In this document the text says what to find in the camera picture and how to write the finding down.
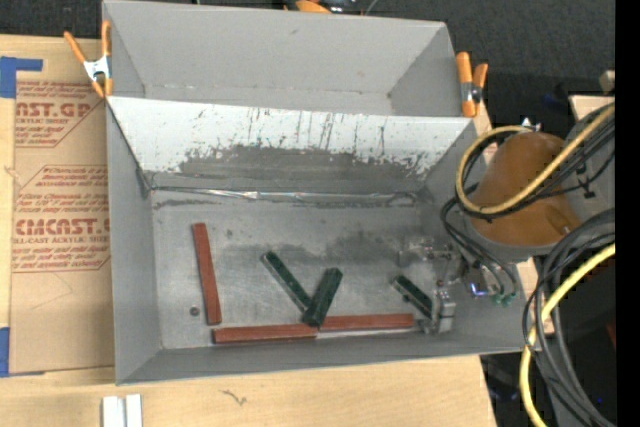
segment gray metal bin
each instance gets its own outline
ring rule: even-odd
[[[107,137],[118,383],[519,350],[522,304],[453,280],[452,331],[321,333],[216,346],[191,226],[211,239],[222,326],[300,321],[259,260],[307,290],[343,281],[331,314],[419,313],[390,282],[431,293],[454,269],[402,263],[449,242],[440,207],[476,138],[460,114],[439,22],[105,0],[114,96]]]

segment wooden block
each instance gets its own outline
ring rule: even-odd
[[[318,329],[306,324],[222,327],[212,329],[213,343],[277,342],[315,338]]]
[[[377,329],[408,329],[413,327],[410,313],[381,315],[334,315],[324,319],[320,331],[362,331]]]
[[[204,223],[196,223],[192,226],[192,229],[193,239],[196,245],[196,255],[198,257],[200,284],[202,285],[202,293],[204,295],[207,324],[212,326],[222,322],[222,311],[220,309],[216,275],[213,271],[213,259],[211,246],[209,245],[207,225]]]

